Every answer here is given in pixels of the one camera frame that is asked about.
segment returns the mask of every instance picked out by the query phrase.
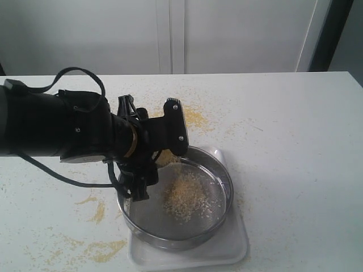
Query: cabinet door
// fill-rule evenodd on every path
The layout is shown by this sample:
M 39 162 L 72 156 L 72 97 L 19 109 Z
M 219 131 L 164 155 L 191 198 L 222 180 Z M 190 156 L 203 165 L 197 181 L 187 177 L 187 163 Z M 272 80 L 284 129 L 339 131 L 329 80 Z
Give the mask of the cabinet door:
M 329 3 L 185 0 L 184 71 L 306 71 Z
M 7 75 L 170 73 L 168 0 L 4 1 L 0 61 Z

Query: white wall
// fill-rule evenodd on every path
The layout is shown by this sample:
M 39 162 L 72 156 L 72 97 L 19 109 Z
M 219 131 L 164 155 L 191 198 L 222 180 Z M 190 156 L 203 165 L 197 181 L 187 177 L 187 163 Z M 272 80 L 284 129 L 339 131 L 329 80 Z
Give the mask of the white wall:
M 304 71 L 330 0 L 12 0 L 0 9 L 5 73 Z
M 363 86 L 363 1 L 355 0 L 329 71 L 349 71 Z

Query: table surface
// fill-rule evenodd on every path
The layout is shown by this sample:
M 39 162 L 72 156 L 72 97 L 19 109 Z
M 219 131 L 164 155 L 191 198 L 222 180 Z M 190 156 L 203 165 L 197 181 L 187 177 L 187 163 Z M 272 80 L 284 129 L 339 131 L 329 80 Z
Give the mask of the table surface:
M 181 99 L 191 145 L 224 152 L 250 251 L 235 265 L 194 271 L 361 271 L 363 92 L 348 73 L 100 77 L 114 112 L 129 93 L 154 116 L 167 97 Z M 56 88 L 98 91 L 86 76 Z M 108 182 L 102 163 L 39 160 L 72 179 Z M 136 271 L 113 189 L 70 186 L 0 158 L 0 216 L 0 271 Z

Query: sieve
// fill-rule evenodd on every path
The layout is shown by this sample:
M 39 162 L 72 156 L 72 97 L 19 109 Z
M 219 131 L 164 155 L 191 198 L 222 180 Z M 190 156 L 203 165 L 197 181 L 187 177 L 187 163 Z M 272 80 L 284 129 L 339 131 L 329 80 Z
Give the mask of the sieve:
M 158 169 L 159 182 L 149 186 L 148 200 L 132 202 L 117 195 L 127 226 L 141 241 L 163 249 L 184 250 L 209 240 L 222 226 L 233 201 L 233 185 L 226 168 L 211 154 L 189 146 L 177 163 Z M 175 175 L 192 174 L 205 201 L 188 218 L 165 208 L 165 192 Z

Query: robotic arm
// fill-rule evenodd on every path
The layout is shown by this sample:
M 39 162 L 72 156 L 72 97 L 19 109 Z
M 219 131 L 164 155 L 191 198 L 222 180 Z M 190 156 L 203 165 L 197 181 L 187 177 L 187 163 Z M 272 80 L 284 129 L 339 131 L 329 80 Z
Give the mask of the robotic arm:
M 66 73 L 80 70 L 101 88 L 89 91 L 59 90 L 45 93 Z M 145 108 L 136 108 L 130 95 L 119 97 L 112 114 L 102 81 L 88 70 L 63 69 L 53 83 L 31 88 L 6 79 L 0 86 L 0 156 L 20 156 L 53 177 L 82 187 L 114 187 L 133 201 L 148 199 L 146 188 L 158 182 L 155 161 L 162 150 L 176 156 L 188 150 L 188 135 L 182 105 L 167 99 L 164 116 L 149 118 Z M 61 162 L 103 161 L 111 184 L 84 184 L 63 177 L 33 156 L 59 156 Z M 120 169 L 117 179 L 113 164 Z

